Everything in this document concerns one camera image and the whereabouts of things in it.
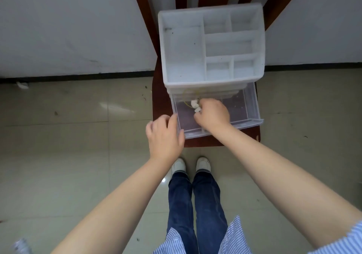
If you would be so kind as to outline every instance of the shoe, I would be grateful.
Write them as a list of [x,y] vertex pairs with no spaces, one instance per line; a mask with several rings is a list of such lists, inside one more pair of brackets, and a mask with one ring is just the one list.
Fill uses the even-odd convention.
[[201,171],[211,173],[211,165],[210,165],[209,160],[206,157],[200,157],[197,160],[196,173],[201,172]]
[[185,174],[186,173],[186,164],[185,162],[183,161],[183,159],[181,158],[178,158],[172,165],[171,167],[171,171],[172,171],[172,174],[176,173],[176,172],[183,172]]

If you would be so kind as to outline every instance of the blue jeans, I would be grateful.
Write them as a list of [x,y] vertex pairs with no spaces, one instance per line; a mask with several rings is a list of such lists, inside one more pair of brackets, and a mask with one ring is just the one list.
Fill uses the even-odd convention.
[[[167,232],[174,228],[180,234],[187,254],[217,254],[227,222],[220,203],[220,188],[209,172],[198,172],[190,183],[187,174],[176,172],[168,185]],[[194,232],[192,189],[195,195],[197,239]]]

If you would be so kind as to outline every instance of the plastic organizer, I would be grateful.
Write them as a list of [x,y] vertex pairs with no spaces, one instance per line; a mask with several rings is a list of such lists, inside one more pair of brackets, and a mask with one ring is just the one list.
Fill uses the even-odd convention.
[[194,119],[194,109],[190,103],[185,100],[197,98],[214,98],[220,100],[228,109],[230,114],[230,123],[238,128],[248,128],[263,123],[260,119],[258,100],[256,97],[255,84],[248,83],[242,90],[208,92],[203,89],[186,92],[181,95],[170,95],[172,109],[178,114],[179,129],[184,129],[185,138],[197,138],[210,135],[210,133],[201,128]]
[[158,20],[163,80],[169,94],[231,84],[242,88],[263,76],[261,4],[160,11]]

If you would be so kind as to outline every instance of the hand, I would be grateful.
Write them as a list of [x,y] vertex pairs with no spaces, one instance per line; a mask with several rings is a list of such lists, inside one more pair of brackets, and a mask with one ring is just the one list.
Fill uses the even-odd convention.
[[146,135],[151,160],[169,163],[171,167],[181,154],[185,143],[183,129],[177,136],[177,114],[171,117],[162,115],[155,121],[150,121],[146,126]]
[[227,108],[219,100],[202,99],[199,102],[201,112],[194,114],[196,122],[213,133],[217,128],[230,125],[230,115]]

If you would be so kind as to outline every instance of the person's left arm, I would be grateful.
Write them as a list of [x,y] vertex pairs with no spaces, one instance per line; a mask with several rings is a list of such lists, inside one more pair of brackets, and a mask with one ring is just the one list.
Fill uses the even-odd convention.
[[181,154],[185,135],[182,130],[177,136],[176,127],[177,115],[163,115],[147,124],[150,159],[101,201],[52,254],[123,252],[157,186]]

